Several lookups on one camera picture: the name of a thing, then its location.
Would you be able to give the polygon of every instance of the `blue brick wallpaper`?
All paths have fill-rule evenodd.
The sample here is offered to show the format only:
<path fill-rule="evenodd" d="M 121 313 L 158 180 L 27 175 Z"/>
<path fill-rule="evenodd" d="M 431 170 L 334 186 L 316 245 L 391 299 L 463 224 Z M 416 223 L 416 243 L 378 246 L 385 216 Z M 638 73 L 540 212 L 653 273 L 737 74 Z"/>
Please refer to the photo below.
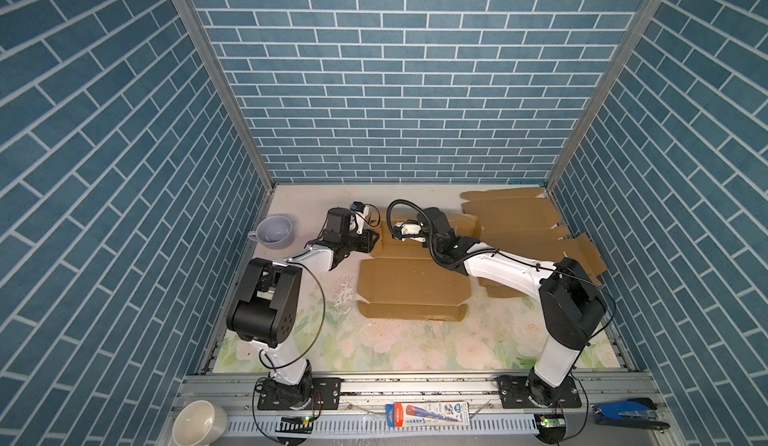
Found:
<path fill-rule="evenodd" d="M 194 0 L 279 182 L 541 182 L 641 0 Z"/>
<path fill-rule="evenodd" d="M 170 0 L 0 0 L 0 444 L 147 444 L 264 194 Z"/>
<path fill-rule="evenodd" d="M 689 444 L 766 443 L 767 34 L 768 0 L 664 0 L 554 189 Z"/>

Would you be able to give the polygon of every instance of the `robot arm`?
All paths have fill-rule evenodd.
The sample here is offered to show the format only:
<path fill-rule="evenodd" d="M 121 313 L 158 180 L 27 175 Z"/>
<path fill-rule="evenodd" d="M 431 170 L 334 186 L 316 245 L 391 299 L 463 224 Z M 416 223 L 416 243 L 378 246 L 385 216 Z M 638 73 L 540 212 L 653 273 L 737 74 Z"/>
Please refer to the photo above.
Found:
<path fill-rule="evenodd" d="M 352 251 L 370 252 L 379 235 L 365 228 L 369 215 L 369 207 L 361 202 L 349 209 L 333 208 L 328 211 L 326 227 L 307 248 L 281 259 L 251 259 L 227 310 L 226 327 L 250 342 L 262 362 L 271 367 L 271 381 L 265 388 L 277 390 L 288 406 L 306 403 L 312 389 L 312 368 L 301 360 L 290 335 L 302 266 L 320 274 L 336 268 Z"/>
<path fill-rule="evenodd" d="M 398 204 L 416 210 L 416 221 L 393 225 L 391 212 Z M 420 241 L 444 268 L 492 279 L 541 302 L 549 337 L 528 375 L 528 390 L 535 403 L 544 407 L 554 404 L 560 398 L 563 381 L 606 313 L 596 286 L 581 265 L 570 258 L 560 263 L 539 262 L 456 236 L 445 213 L 437 208 L 422 210 L 409 201 L 396 200 L 389 205 L 387 225 L 395 239 Z"/>

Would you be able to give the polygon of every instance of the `blue stapler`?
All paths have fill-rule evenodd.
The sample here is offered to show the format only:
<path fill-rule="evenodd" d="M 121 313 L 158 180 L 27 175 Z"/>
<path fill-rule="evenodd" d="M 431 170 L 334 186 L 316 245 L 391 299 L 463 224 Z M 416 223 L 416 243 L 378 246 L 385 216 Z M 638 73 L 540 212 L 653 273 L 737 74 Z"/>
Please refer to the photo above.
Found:
<path fill-rule="evenodd" d="M 596 404 L 596 424 L 620 426 L 622 428 L 655 429 L 663 431 L 669 427 L 658 421 L 656 404 L 650 398 L 630 398 L 626 401 Z"/>

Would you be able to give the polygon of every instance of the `white bowl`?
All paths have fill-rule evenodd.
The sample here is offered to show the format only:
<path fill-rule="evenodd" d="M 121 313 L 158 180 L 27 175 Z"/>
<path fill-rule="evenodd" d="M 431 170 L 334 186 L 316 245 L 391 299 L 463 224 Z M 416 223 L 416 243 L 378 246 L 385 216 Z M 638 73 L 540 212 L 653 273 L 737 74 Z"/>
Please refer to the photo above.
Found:
<path fill-rule="evenodd" d="M 293 242 L 293 225 L 284 216 L 270 216 L 256 227 L 256 240 L 269 249 L 283 249 Z"/>
<path fill-rule="evenodd" d="M 174 441 L 179 446 L 207 446 L 226 429 L 226 412 L 207 401 L 189 403 L 174 423 Z"/>

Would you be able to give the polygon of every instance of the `flattened cardboard box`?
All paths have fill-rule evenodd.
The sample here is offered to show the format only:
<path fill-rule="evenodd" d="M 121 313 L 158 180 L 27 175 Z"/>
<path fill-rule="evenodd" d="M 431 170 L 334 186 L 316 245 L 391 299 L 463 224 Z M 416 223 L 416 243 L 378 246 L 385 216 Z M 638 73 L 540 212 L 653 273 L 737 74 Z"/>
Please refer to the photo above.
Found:
<path fill-rule="evenodd" d="M 459 236 L 477 238 L 477 218 L 446 214 Z M 392 222 L 414 220 L 416 214 L 393 213 Z M 461 321 L 467 314 L 466 300 L 472 295 L 469 278 L 441 268 L 427 248 L 414 240 L 392 238 L 386 220 L 373 228 L 379 241 L 371 251 L 374 259 L 360 262 L 357 292 L 360 313 L 367 318 L 435 319 Z"/>
<path fill-rule="evenodd" d="M 480 240 L 494 248 L 541 261 L 561 261 L 573 258 L 581 264 L 590 280 L 600 284 L 598 275 L 608 268 L 600 252 L 584 233 L 574 239 L 552 202 L 544 197 L 542 188 L 512 190 L 467 191 L 462 193 L 465 213 L 478 217 L 482 231 Z M 489 279 L 480 279 L 491 298 L 514 298 L 523 293 Z"/>

